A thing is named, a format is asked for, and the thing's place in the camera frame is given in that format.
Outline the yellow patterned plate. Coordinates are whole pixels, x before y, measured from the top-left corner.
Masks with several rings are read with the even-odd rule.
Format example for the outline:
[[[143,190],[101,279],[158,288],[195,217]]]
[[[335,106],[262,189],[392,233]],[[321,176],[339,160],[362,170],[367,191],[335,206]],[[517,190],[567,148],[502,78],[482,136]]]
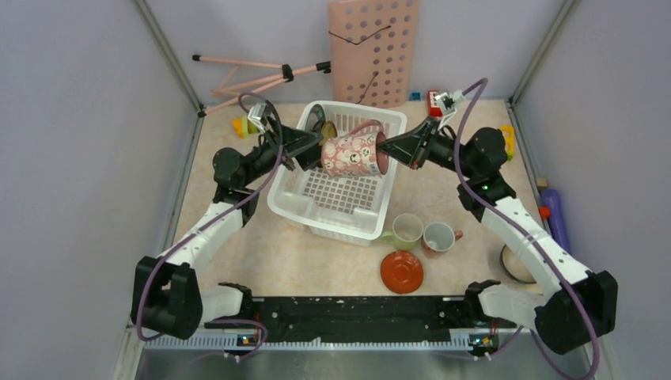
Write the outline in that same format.
[[[323,125],[320,127],[320,133],[322,134],[321,144],[324,144],[325,141],[328,141],[329,139],[333,139],[338,136],[336,126],[332,121],[324,122]]]

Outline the white plate green patterned rim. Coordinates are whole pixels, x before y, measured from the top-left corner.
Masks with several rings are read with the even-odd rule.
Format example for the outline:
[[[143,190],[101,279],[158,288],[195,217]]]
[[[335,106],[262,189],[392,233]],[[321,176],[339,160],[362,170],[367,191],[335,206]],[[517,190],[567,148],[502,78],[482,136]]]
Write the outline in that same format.
[[[325,122],[326,115],[324,108],[320,104],[315,104],[309,110],[308,118],[305,123],[305,129],[307,131],[321,133]]]

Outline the pink patterned mug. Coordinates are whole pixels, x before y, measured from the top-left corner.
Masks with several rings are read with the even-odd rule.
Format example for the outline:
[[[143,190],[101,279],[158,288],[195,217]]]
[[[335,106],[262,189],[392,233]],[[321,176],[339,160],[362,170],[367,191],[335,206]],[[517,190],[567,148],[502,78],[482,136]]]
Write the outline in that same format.
[[[378,145],[386,140],[379,120],[366,120],[345,135],[327,139],[321,148],[322,169],[330,177],[381,177],[389,158]]]

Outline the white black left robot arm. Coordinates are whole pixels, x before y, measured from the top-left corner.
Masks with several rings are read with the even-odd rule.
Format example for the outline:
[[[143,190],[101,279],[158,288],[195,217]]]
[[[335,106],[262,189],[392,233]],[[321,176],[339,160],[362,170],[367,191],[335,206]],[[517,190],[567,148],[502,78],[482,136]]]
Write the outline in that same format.
[[[225,318],[235,327],[248,325],[253,305],[241,287],[199,288],[198,273],[256,211],[260,192],[280,165],[316,147],[318,132],[282,126],[267,131],[262,143],[243,155],[232,147],[212,159],[217,189],[203,217],[174,245],[156,257],[145,256],[135,267],[131,320],[144,342],[167,335],[186,340],[205,323]]]

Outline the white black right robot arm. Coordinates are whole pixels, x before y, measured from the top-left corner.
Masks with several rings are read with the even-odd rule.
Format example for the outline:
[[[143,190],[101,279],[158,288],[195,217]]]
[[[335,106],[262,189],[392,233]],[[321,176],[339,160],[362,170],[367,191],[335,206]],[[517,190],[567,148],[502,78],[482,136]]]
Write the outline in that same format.
[[[496,280],[469,284],[464,316],[470,324],[485,326],[493,318],[513,322],[535,332],[560,355],[614,330],[616,279],[574,259],[525,209],[500,173],[506,152],[499,129],[482,127],[461,143],[457,136],[443,135],[438,120],[427,117],[377,148],[410,169],[432,162],[455,172],[464,209],[504,241],[540,286],[541,294],[533,294]]]

